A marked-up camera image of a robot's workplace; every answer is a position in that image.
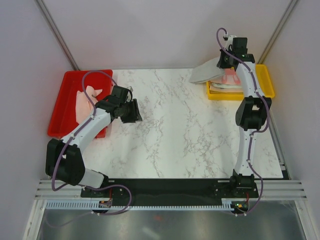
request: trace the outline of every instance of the robotic arm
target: robotic arm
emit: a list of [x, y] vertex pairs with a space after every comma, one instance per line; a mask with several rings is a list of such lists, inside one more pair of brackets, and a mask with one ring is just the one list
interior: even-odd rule
[[254, 163], [252, 157], [257, 139], [254, 133], [265, 124], [267, 119], [266, 105], [270, 109], [272, 102], [271, 98], [265, 97], [257, 81], [255, 59], [253, 54], [248, 54], [248, 39], [228, 34], [223, 39], [226, 44], [224, 49], [220, 50], [221, 54], [217, 67], [221, 69], [234, 68], [241, 80], [244, 94], [244, 99], [235, 115], [235, 122], [240, 131], [240, 144], [237, 162], [230, 182], [236, 188], [252, 189], [255, 186], [255, 177], [249, 164], [253, 165]]
[[59, 155], [67, 145], [57, 169], [56, 179], [73, 186], [103, 187], [108, 177], [87, 169], [82, 154], [94, 137], [114, 119], [120, 118], [124, 124], [142, 121], [138, 102], [132, 99], [132, 96], [131, 90], [114, 86], [111, 95], [96, 103], [95, 115], [92, 112], [85, 121], [61, 140], [51, 139], [47, 145], [45, 173], [53, 176]]

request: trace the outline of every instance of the yellow bin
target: yellow bin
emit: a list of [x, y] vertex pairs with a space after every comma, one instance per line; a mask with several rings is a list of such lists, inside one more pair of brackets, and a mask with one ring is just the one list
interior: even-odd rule
[[[255, 73], [258, 78], [260, 87], [267, 98], [274, 98], [276, 96], [274, 87], [272, 85], [267, 66], [264, 64], [255, 65]], [[209, 82], [206, 82], [206, 93], [209, 100], [231, 100], [242, 101], [244, 99], [243, 93], [225, 93], [225, 92], [210, 92]]]

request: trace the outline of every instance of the white table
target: white table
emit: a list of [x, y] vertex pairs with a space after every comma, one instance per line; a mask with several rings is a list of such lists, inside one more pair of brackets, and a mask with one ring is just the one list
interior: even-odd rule
[[[239, 101], [208, 100], [204, 84], [188, 82], [191, 69], [115, 70], [133, 87], [142, 122], [116, 119], [105, 138], [85, 150], [89, 169], [110, 178], [229, 178], [237, 161]], [[257, 138], [254, 168], [282, 178], [270, 132]]]

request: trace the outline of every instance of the red tray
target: red tray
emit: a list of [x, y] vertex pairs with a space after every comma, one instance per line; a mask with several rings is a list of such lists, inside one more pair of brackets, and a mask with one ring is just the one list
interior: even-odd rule
[[[111, 77], [112, 70], [101, 70]], [[77, 91], [83, 91], [81, 81], [83, 76], [89, 71], [67, 71], [64, 74], [60, 91], [55, 102], [51, 121], [48, 128], [48, 135], [50, 137], [62, 138], [68, 135], [79, 124], [76, 122], [76, 96]], [[107, 76], [99, 72], [89, 74], [84, 80], [84, 86], [90, 85], [94, 89], [102, 89], [96, 99], [102, 100], [105, 96], [110, 95], [112, 88], [112, 81]], [[96, 138], [104, 138], [107, 129], [101, 130]]]

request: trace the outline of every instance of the white wall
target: white wall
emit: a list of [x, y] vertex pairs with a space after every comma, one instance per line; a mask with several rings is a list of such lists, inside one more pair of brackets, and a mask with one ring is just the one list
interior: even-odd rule
[[188, 68], [219, 56], [216, 31], [256, 60], [289, 0], [43, 0], [81, 69]]
[[320, 225], [320, 1], [302, 0], [266, 64], [277, 97], [271, 109], [293, 176]]
[[0, 3], [0, 239], [19, 240], [39, 179], [47, 127], [71, 70], [33, 0]]

